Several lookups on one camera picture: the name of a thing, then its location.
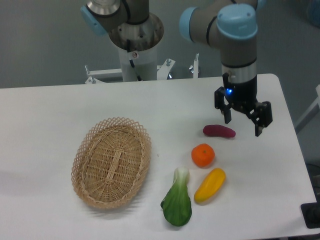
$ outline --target woven basket rim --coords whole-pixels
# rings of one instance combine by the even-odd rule
[[[106,202],[95,199],[89,194],[85,186],[85,168],[90,164],[92,154],[99,145],[100,141],[102,141],[104,137],[108,135],[106,130],[110,130],[109,132],[112,132],[113,129],[118,131],[119,129],[123,130],[124,128],[127,128],[128,131],[135,133],[135,137],[138,136],[140,138],[139,144],[141,147],[141,156],[138,160],[138,170],[135,174],[135,178],[132,183],[130,183],[130,189],[117,200]],[[73,189],[76,194],[90,206],[104,209],[120,207],[129,202],[139,191],[148,172],[150,158],[151,139],[147,131],[142,125],[139,124],[139,122],[124,117],[114,117],[100,121],[86,134],[78,149],[77,155],[74,158],[71,172]]]

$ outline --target wicker basket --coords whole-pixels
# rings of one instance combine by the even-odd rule
[[[138,122],[109,118],[84,138],[73,162],[76,194],[89,206],[114,209],[140,189],[150,163],[151,141]]]

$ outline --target bok choy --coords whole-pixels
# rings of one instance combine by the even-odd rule
[[[165,219],[177,227],[187,224],[192,215],[191,200],[187,187],[189,175],[188,168],[176,168],[173,175],[173,184],[160,204]]]

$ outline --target white cylinder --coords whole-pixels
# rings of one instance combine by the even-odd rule
[[[118,46],[115,47],[118,49],[124,82],[137,81],[137,74],[142,81],[157,80],[157,45],[148,50],[138,51],[137,57],[133,57],[132,52],[128,53]],[[130,59],[132,59],[135,69],[131,66]]]

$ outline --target purple sweet potato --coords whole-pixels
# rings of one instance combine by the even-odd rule
[[[208,137],[234,138],[236,136],[235,131],[222,125],[207,125],[203,128],[203,133]]]

